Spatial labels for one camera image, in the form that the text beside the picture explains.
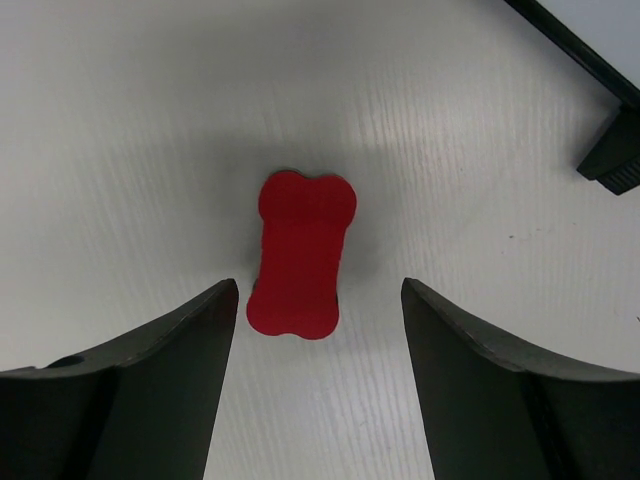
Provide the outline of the red bone-shaped eraser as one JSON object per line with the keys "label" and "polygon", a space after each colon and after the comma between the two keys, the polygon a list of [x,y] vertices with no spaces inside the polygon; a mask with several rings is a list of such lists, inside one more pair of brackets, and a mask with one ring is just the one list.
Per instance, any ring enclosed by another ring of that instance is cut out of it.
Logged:
{"label": "red bone-shaped eraser", "polygon": [[339,175],[283,170],[268,177],[258,197],[260,265],[246,306],[251,327],[306,340],[333,333],[340,262],[356,208],[355,190]]}

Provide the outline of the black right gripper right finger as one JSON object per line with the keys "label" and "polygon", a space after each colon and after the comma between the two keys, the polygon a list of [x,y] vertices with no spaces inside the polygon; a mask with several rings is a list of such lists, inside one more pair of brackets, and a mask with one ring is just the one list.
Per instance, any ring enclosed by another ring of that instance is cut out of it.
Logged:
{"label": "black right gripper right finger", "polygon": [[635,479],[639,377],[560,355],[415,279],[404,326],[438,479]]}

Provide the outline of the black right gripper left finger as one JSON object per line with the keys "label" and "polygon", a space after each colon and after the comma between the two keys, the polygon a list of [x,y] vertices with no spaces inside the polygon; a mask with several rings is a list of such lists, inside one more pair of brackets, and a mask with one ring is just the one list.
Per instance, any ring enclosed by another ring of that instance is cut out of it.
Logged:
{"label": "black right gripper left finger", "polygon": [[200,479],[236,324],[223,280],[44,367],[1,375],[5,479]]}

